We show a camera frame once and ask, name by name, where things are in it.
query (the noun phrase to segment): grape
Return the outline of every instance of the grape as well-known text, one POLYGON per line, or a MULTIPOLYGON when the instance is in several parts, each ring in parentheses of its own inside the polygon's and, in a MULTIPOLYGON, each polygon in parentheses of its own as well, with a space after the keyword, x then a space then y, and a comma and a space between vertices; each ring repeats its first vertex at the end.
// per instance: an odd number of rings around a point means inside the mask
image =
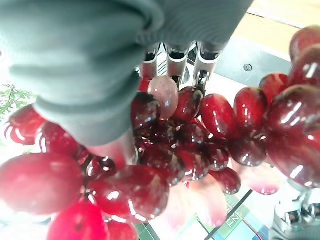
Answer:
POLYGON ((46 122, 38 130, 35 144, 42 153, 56 153, 76 158, 82 146, 62 127, 52 122, 46 122))
POLYGON ((139 156, 143 157, 147 149, 145 145, 145 140, 142 137, 136 137, 134 142, 135 142, 136 149, 139 152, 139 156))
POLYGON ((107 226, 110 234, 108 240, 139 240, 136 229, 132 224, 110 221, 107 226))
POLYGON ((320 150, 303 137, 272 135, 267 150, 274 165, 288 178, 307 188, 320 186, 320 150))
POLYGON ((33 145, 38 129, 46 122, 30 104, 12 114, 4 124, 4 136, 17 144, 33 145))
POLYGON ((150 140, 154 143, 173 145, 177 140, 177 130, 168 121, 159 121, 150 129, 150 140))
POLYGON ((154 96, 138 92, 131 104, 131 122, 134 130, 148 129, 160 118, 160 103, 154 96))
POLYGON ((320 87, 320 44, 306 49, 293 64, 289 85, 308 84, 320 87))
POLYGON ((259 85, 259 88, 264 92, 268 105, 270 106, 274 97, 286 90, 289 86, 288 76, 275 72, 265 76, 259 85))
POLYGON ((228 149, 232 158, 241 165, 257 167, 267 157, 264 144, 257 139, 242 137, 228 143, 228 149))
POLYGON ((267 157, 260 166, 246 167, 232 161, 232 169, 240 175, 244 186, 262 195, 272 195, 278 192, 283 182, 283 175, 267 162, 272 163, 267 157))
POLYGON ((168 76, 156 76, 151 80, 148 93, 155 96, 161 106, 161 119, 170 118, 176 111, 179 101, 178 87, 168 76))
POLYGON ((113 219, 154 219, 168 203, 169 186, 155 169, 128 165, 113 176, 102 175, 89 183, 95 203, 113 219))
POLYGON ((256 87, 245 87, 234 99, 234 111, 240 128, 244 133, 259 130, 263 125, 263 117, 268 108, 267 97, 256 87))
POLYGON ((291 61, 297 61, 306 49, 315 44, 320 44, 320 26, 307 26, 296 32, 290 42, 291 61))
POLYGON ((30 153, 0 167, 0 199, 17 212, 49 215, 77 202, 84 176, 70 156, 30 153))
POLYGON ((209 160, 211 170, 220 171, 228 165, 229 154, 223 147, 208 142, 201 150, 209 160))
POLYGON ((185 164, 185 179, 196 181, 203 179, 209 173, 210 163, 199 151, 177 149, 176 154, 185 164))
POLYGON ((241 179, 238 174, 229 167, 224 168, 221 171, 209 171, 209 174, 217 180, 222 191, 225 194, 236 194, 241 187, 241 179))
POLYGON ((94 156, 87 167, 87 175, 97 177, 102 173, 106 173, 108 176, 115 175, 117 173, 116 165, 109 158, 94 156))
POLYGON ((308 131, 304 139, 320 151, 320 127, 308 131))
POLYGON ((146 77, 142 77, 142 78, 141 78, 141 81, 140 81, 140 86, 139 86, 139 89, 138 89, 138 90, 139 90, 140 92, 147 93, 150 82, 151 82, 151 79, 146 78, 146 77))
POLYGON ((208 131, 196 123, 187 123, 178 132, 178 144, 184 148, 199 148, 207 140, 208 131))
POLYGON ((50 224, 47 240, 108 240, 101 210, 87 201, 62 211, 50 224))
POLYGON ((216 139, 239 137, 239 127, 233 108, 219 94, 205 96, 200 104, 201 118, 216 139))
POLYGON ((208 226, 218 227, 227 218, 227 202, 219 183, 210 174, 189 184, 190 202, 199 219, 208 226))
POLYGON ((196 91, 191 86, 180 90, 178 106, 171 119, 180 125, 190 122, 197 116, 202 98, 203 94, 201 91, 196 91))
POLYGON ((281 134, 301 135, 320 123, 320 88, 291 86, 270 107, 267 126, 281 134))
POLYGON ((141 161, 142 164, 161 173, 170 187, 177 185, 186 172, 184 162, 173 151, 166 144, 156 143, 145 151, 141 161))

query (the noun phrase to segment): gray sleeve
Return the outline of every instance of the gray sleeve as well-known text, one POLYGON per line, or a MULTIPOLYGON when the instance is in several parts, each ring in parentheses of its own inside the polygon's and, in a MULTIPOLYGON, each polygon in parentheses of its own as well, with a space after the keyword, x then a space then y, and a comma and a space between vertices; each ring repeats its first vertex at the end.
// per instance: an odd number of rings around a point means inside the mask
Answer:
POLYGON ((0 48, 35 109, 83 145, 130 127, 145 47, 224 46, 253 0, 2 0, 0 48))

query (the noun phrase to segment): wooden surface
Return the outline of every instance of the wooden surface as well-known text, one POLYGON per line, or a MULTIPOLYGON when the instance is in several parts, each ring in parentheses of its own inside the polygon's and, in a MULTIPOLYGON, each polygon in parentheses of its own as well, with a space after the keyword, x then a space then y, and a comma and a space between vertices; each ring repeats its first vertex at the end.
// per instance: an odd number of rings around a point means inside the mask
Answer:
POLYGON ((300 28, 320 24, 320 0, 255 0, 248 12, 300 28))
POLYGON ((320 0, 255 0, 234 35, 288 56, 292 36, 313 24, 320 25, 320 0))

